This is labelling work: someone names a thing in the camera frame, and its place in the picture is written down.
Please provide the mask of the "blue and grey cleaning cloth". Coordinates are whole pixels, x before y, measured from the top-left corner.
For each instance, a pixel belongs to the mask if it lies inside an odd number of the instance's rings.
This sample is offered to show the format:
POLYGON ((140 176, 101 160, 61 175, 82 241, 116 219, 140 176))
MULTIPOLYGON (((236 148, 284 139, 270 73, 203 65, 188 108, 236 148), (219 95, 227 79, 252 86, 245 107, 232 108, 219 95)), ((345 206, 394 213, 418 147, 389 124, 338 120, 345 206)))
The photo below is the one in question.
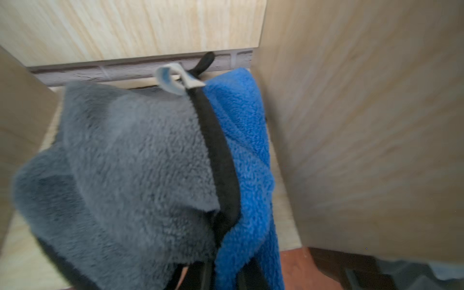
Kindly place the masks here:
POLYGON ((153 87, 65 86, 54 143, 12 195, 77 290, 165 290, 208 261, 213 290, 236 290, 252 258, 284 289, 261 94, 243 68, 202 81, 214 58, 161 66, 153 87))

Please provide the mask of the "black toolbox with grey latches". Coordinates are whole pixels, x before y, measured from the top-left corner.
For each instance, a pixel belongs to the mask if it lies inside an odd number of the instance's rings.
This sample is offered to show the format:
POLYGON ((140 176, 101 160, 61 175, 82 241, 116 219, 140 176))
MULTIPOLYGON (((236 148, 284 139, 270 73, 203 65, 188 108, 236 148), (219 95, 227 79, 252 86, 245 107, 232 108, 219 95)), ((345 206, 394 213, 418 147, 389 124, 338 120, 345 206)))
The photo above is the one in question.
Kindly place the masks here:
POLYGON ((316 267, 345 290, 462 290, 462 278, 439 279, 429 265, 309 249, 316 267))

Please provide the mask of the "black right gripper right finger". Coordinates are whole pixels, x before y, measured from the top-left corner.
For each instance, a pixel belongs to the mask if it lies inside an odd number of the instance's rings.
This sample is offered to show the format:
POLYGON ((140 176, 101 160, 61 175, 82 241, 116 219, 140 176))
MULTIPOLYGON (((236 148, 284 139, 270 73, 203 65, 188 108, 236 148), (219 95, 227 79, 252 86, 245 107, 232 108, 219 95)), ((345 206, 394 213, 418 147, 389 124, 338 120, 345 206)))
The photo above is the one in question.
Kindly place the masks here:
POLYGON ((236 276, 236 289, 270 290, 269 284, 256 258, 252 258, 238 272, 236 276))

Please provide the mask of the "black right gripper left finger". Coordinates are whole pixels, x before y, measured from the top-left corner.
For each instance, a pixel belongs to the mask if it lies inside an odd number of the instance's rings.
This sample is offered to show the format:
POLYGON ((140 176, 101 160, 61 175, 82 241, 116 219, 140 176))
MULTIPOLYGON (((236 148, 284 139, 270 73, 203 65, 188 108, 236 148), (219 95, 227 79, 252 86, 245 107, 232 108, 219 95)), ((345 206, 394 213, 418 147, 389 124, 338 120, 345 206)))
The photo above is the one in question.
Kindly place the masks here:
POLYGON ((165 287, 166 290, 212 290, 214 288, 214 263, 195 262, 178 265, 165 287))

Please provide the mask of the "light wooden bookshelf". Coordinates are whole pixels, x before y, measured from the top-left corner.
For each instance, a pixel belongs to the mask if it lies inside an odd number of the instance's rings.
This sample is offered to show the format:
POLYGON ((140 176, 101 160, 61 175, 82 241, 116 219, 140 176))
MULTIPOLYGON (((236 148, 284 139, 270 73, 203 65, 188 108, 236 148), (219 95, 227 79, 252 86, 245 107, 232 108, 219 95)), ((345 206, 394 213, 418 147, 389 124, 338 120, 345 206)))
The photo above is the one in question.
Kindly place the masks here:
POLYGON ((249 49, 280 244, 462 265, 462 1, 2 1, 3 176, 58 120, 32 68, 249 49))

